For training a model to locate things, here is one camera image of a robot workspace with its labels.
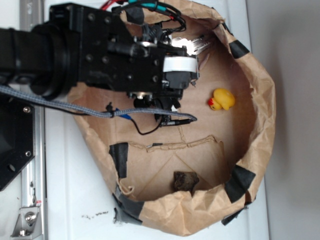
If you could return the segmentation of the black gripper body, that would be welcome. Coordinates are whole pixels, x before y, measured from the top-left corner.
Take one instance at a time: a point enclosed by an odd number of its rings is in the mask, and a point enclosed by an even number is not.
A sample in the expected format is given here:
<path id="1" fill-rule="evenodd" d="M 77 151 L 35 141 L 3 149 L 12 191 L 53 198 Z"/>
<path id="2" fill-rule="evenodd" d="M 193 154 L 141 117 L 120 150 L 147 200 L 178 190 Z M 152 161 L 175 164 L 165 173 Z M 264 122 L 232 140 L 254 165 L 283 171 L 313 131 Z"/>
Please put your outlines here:
<path id="1" fill-rule="evenodd" d="M 172 108 L 180 107 L 184 89 L 164 88 L 165 57 L 187 57 L 186 47 L 172 46 L 172 29 L 144 21 L 144 9 L 180 24 L 186 22 L 176 8 L 160 2 L 130 2 L 107 11 L 75 3 L 53 5 L 49 26 L 63 41 L 68 69 L 76 82 L 134 98 L 137 113 L 154 114 L 160 126 L 186 124 L 172 120 Z"/>

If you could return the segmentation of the white padded gripper finger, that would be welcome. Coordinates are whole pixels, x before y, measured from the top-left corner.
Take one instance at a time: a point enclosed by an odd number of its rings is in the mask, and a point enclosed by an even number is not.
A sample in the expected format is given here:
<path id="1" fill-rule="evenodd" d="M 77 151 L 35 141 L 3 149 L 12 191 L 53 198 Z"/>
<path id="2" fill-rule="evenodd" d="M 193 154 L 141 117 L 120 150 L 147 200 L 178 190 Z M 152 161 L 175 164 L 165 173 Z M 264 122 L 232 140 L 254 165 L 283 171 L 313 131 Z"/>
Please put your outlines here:
<path id="1" fill-rule="evenodd" d="M 190 56 L 166 56 L 163 62 L 163 72 L 198 72 L 198 60 Z"/>

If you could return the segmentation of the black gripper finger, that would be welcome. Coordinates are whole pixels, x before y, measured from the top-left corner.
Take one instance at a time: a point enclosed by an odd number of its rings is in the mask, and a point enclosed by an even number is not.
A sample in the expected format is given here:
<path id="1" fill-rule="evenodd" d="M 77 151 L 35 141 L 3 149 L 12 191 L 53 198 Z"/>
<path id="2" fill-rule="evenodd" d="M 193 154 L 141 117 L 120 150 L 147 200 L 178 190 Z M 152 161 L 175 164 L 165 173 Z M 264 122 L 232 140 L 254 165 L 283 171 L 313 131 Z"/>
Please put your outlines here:
<path id="1" fill-rule="evenodd" d="M 165 72 L 162 79 L 162 85 L 165 89 L 185 90 L 192 81 L 197 81 L 199 74 L 188 71 L 170 71 Z"/>

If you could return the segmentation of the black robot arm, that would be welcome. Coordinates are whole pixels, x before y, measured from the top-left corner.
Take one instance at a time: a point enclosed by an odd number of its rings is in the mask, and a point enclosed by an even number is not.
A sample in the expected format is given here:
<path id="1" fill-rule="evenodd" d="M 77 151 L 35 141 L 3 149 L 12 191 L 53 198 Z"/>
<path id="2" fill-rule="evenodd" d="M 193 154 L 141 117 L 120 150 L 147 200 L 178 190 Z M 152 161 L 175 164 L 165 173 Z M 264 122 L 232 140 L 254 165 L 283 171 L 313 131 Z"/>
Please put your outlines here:
<path id="1" fill-rule="evenodd" d="M 53 5 L 49 20 L 31 31 L 1 29 L 1 93 L 76 115 L 153 114 L 162 126 L 196 121 L 172 111 L 199 78 L 197 56 L 170 39 L 186 29 L 181 12 L 158 0 L 123 0 L 107 11 L 111 4 Z M 134 108 L 99 112 L 60 102 L 77 83 L 124 92 Z"/>

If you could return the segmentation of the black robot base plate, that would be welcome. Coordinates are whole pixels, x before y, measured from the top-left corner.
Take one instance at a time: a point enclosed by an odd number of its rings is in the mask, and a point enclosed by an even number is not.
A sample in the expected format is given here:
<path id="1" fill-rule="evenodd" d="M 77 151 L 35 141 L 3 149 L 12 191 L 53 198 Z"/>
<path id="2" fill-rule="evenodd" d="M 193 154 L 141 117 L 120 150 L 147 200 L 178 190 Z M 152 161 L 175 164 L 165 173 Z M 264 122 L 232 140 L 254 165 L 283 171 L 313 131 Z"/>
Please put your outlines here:
<path id="1" fill-rule="evenodd" d="M 34 108 L 0 96 L 0 190 L 3 191 L 34 157 Z"/>

